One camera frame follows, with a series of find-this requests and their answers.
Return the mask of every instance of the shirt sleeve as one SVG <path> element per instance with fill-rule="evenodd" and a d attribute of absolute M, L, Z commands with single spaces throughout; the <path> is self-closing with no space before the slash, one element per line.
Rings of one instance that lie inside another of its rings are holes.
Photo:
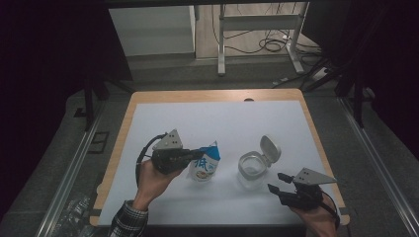
<path fill-rule="evenodd" d="M 132 200 L 126 200 L 112 220 L 110 237 L 141 236 L 148 220 L 148 211 L 132 208 Z"/>

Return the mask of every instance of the hand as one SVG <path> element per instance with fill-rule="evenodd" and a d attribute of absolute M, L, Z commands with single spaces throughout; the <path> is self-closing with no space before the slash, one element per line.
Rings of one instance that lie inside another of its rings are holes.
<path fill-rule="evenodd" d="M 334 209 L 333 200 L 326 194 L 323 194 L 323 202 Z M 301 210 L 290 207 L 290 210 L 295 212 L 299 218 L 305 223 L 307 230 L 310 230 L 319 237 L 336 237 L 335 218 L 323 207 L 318 207 L 313 210 Z"/>
<path fill-rule="evenodd" d="M 150 203 L 161 196 L 175 177 L 179 176 L 182 170 L 163 175 L 154 169 L 151 160 L 141 163 L 141 170 L 138 180 L 138 191 L 133 200 L 132 207 L 146 211 Z"/>

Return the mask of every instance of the clear plastic container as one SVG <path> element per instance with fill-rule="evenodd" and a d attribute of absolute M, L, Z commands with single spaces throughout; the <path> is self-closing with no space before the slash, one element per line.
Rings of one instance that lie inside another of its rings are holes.
<path fill-rule="evenodd" d="M 269 135 L 261 138 L 260 146 L 263 154 L 251 151 L 240 157 L 238 162 L 238 180 L 244 188 L 258 188 L 269 167 L 280 159 L 281 149 Z"/>

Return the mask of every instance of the table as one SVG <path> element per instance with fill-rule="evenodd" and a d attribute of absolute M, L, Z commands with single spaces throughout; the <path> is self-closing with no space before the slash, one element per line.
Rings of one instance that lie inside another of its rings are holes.
<path fill-rule="evenodd" d="M 315 146 L 320 156 L 321 163 L 325 173 L 333 177 L 333 172 L 328 163 L 326 154 L 321 145 L 320 139 L 316 132 L 315 126 L 311 119 L 302 93 L 298 89 L 277 89 L 277 90 L 208 90 L 208 91 L 163 91 L 163 92 L 136 92 L 132 95 L 126 110 L 120 133 L 112 153 L 108 169 L 103 179 L 102 185 L 98 188 L 98 196 L 94 204 L 93 214 L 90 216 L 92 225 L 97 225 L 99 221 L 98 210 L 104 207 L 106 198 L 109 194 L 112 181 L 117 172 L 120 158 L 126 143 L 126 137 L 132 123 L 132 117 L 137 104 L 149 103 L 191 103 L 191 102 L 242 102 L 245 99 L 253 99 L 255 101 L 299 101 L 302 111 L 305 115 L 309 130 L 312 134 Z M 345 203 L 340 195 L 339 188 L 336 184 L 331 185 L 336 204 L 341 210 L 341 224 L 349 223 L 349 215 L 345 214 Z"/>

